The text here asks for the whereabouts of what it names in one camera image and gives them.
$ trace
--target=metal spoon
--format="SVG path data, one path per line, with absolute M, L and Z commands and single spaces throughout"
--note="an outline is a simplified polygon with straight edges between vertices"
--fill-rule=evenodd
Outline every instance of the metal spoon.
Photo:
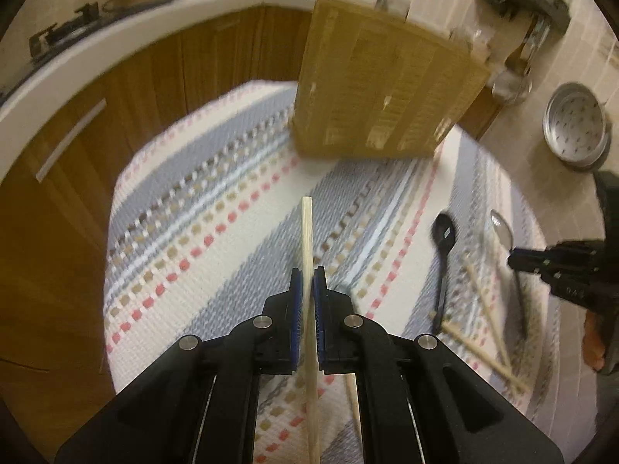
M 494 232 L 496 236 L 499 238 L 499 242 L 503 245 L 503 247 L 511 253 L 514 248 L 514 234 L 511 231 L 510 226 L 508 225 L 505 218 L 503 218 L 498 211 L 491 210 L 490 211 L 490 221 L 492 221 L 492 226 L 494 227 Z M 514 279 L 516 281 L 516 294 L 518 295 L 518 303 L 520 305 L 520 313 L 521 313 L 521 329 L 522 336 L 527 338 L 527 315 L 526 315 L 526 306 L 524 303 L 524 293 L 522 293 L 522 285 L 520 283 L 520 274 L 514 270 Z
M 436 292 L 436 314 L 434 315 L 434 321 L 432 321 L 432 334 L 438 334 L 441 331 L 441 322 L 445 312 L 448 254 L 456 243 L 456 226 L 447 213 L 439 213 L 434 220 L 432 240 L 439 257 L 439 284 Z

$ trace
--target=wooden chopstick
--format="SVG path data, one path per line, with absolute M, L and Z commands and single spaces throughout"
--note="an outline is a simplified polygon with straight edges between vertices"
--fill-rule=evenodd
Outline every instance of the wooden chopstick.
M 443 320 L 441 322 L 441 328 L 445 333 L 448 333 L 457 341 L 459 341 L 462 345 L 464 345 L 469 351 L 471 351 L 474 355 L 476 355 L 479 359 L 488 364 L 494 371 L 499 373 L 505 380 L 508 380 L 516 387 L 519 387 L 525 392 L 530 392 L 531 388 L 528 384 L 526 384 L 523 380 L 516 377 L 510 369 L 499 363 L 497 360 L 492 358 L 486 351 L 484 351 L 481 347 L 479 347 L 475 342 L 473 342 L 468 336 L 465 336 L 460 329 L 451 324 L 450 321 Z
M 314 276 L 313 222 L 311 197 L 301 199 L 301 258 L 303 268 L 303 347 L 305 351 L 306 427 L 309 464 L 320 464 L 320 427 L 318 420 L 318 354 L 316 345 L 316 310 L 311 302 Z
M 354 373 L 344 374 L 346 380 L 346 394 L 348 395 L 349 403 L 351 404 L 352 418 L 355 421 L 355 431 L 359 437 L 359 441 L 363 441 L 361 437 L 361 414 L 359 413 L 359 393 L 357 392 L 357 381 Z
M 475 270 L 475 267 L 473 266 L 473 264 L 469 263 L 468 260 L 465 259 L 464 267 L 466 268 L 466 271 L 469 274 L 469 279 L 471 283 L 473 284 L 473 286 L 475 287 L 475 290 L 477 291 L 477 294 L 479 295 L 479 299 L 482 303 L 484 313 L 486 314 L 486 319 L 488 321 L 488 324 L 490 325 L 490 330 L 492 331 L 494 343 L 496 344 L 496 348 L 499 351 L 499 355 L 501 356 L 501 359 L 503 360 L 503 364 L 511 372 L 512 368 L 511 368 L 510 355 L 507 352 L 507 346 L 505 345 L 505 341 L 503 340 L 503 337 L 501 336 L 499 327 L 496 324 L 496 321 L 494 321 L 494 317 L 492 316 L 492 313 L 490 311 L 490 302 L 488 302 L 488 291 L 482 290 L 482 287 L 479 284 L 479 277 L 477 276 L 477 271 Z

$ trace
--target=wall shelf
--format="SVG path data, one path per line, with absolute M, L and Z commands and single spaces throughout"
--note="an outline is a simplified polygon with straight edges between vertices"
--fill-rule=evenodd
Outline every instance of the wall shelf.
M 520 9 L 538 12 L 550 18 L 552 27 L 559 33 L 565 34 L 568 30 L 571 17 L 569 7 L 563 0 L 487 0 L 501 16 L 510 13 L 513 18 Z

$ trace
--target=gas stove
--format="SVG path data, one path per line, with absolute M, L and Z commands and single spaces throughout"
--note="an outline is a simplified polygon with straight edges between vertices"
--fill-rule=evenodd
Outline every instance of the gas stove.
M 48 55 L 54 48 L 62 47 L 69 41 L 92 30 L 96 26 L 99 16 L 99 4 L 86 3 L 83 7 L 75 10 L 77 17 L 57 27 L 58 23 L 52 24 L 29 39 L 30 57 L 38 61 Z

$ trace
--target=black plastic spoon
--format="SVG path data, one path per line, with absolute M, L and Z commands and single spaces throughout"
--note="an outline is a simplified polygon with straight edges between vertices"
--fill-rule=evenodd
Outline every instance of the black plastic spoon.
M 436 291 L 436 314 L 432 322 L 432 334 L 438 334 L 441 331 L 441 322 L 443 321 L 443 313 L 445 312 L 448 254 L 456 243 L 456 226 L 447 213 L 439 213 L 434 220 L 434 224 L 432 225 L 432 240 L 436 245 L 439 257 L 439 283 Z

